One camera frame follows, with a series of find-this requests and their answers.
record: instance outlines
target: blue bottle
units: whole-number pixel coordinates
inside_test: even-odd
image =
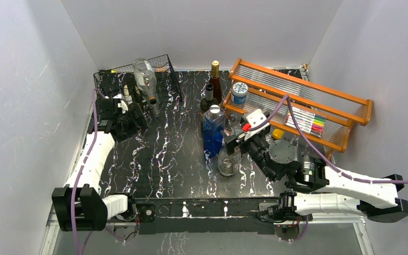
[[[212,105],[203,117],[204,153],[211,158],[219,153],[223,144],[225,115],[219,106]]]

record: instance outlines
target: white wall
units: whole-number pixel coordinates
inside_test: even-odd
[[[100,69],[169,54],[176,69],[309,63],[342,0],[62,0]]]
[[[371,122],[354,130],[338,165],[408,180],[408,1],[345,0],[309,68],[313,82],[374,100]],[[399,194],[408,199],[408,186]],[[408,254],[408,217],[367,229],[376,255]]]
[[[38,254],[97,71],[60,0],[0,1],[0,254]]]

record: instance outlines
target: black wire basket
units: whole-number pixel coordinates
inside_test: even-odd
[[[150,58],[147,61],[151,64],[157,78],[156,89],[160,101],[160,109],[162,109],[164,103],[172,103],[177,100],[182,102],[179,80],[168,55]],[[132,64],[109,70],[100,70],[93,74],[93,77],[96,88],[110,98],[118,94],[124,95],[124,86],[127,85],[132,100],[142,104],[144,109],[146,109],[147,103],[143,101],[143,91],[137,87]]]

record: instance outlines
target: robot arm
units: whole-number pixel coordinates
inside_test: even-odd
[[[86,144],[79,161],[62,188],[55,188],[52,201],[61,230],[71,231],[71,196],[74,184],[82,168],[77,184],[75,221],[78,231],[101,231],[107,221],[119,214],[123,217],[135,214],[134,198],[129,194],[99,196],[99,180],[108,154],[116,141],[125,140],[139,129],[148,127],[140,105],[128,104],[121,95],[115,98],[97,99],[99,108],[98,129],[90,123]],[[97,139],[92,146],[95,132]]]
[[[268,143],[265,135],[270,132],[267,123],[250,131],[268,117],[257,109],[245,114],[243,133],[225,138],[228,154],[235,146],[247,152],[261,171],[271,181],[287,176],[286,187],[292,192],[280,196],[278,205],[264,214],[276,220],[294,219],[313,213],[344,213],[365,215],[377,222],[397,222],[408,215],[408,202],[398,198],[403,184],[379,184],[377,180],[402,180],[400,175],[373,178],[340,169],[336,173],[317,155],[309,154],[285,140]],[[358,182],[353,179],[368,180]]]

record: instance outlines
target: blue lid jar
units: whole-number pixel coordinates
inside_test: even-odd
[[[231,100],[237,105],[244,104],[248,94],[248,85],[243,82],[236,82],[232,85]]]

